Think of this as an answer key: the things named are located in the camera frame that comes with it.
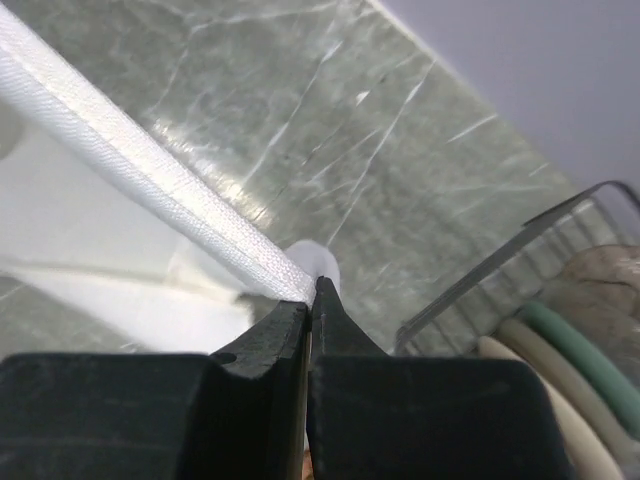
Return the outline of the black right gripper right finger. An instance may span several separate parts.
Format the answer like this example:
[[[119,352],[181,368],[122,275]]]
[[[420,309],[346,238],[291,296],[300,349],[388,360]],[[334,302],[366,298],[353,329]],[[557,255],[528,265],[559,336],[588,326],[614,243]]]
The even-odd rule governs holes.
[[[548,394],[513,360],[396,357],[346,314],[312,307],[308,436],[318,479],[571,479]]]

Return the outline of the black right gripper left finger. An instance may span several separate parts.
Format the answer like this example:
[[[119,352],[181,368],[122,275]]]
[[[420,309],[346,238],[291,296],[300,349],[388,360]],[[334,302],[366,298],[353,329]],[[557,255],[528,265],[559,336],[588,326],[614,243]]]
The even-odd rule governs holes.
[[[5,479],[297,479],[308,309],[210,354],[25,353],[1,364]]]

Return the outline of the white cloth napkin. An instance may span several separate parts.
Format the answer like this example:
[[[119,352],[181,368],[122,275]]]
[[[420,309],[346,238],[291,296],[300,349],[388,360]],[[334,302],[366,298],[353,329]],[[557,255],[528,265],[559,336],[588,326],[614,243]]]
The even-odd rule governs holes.
[[[335,257],[277,247],[8,9],[1,352],[211,353],[250,295],[310,305]]]

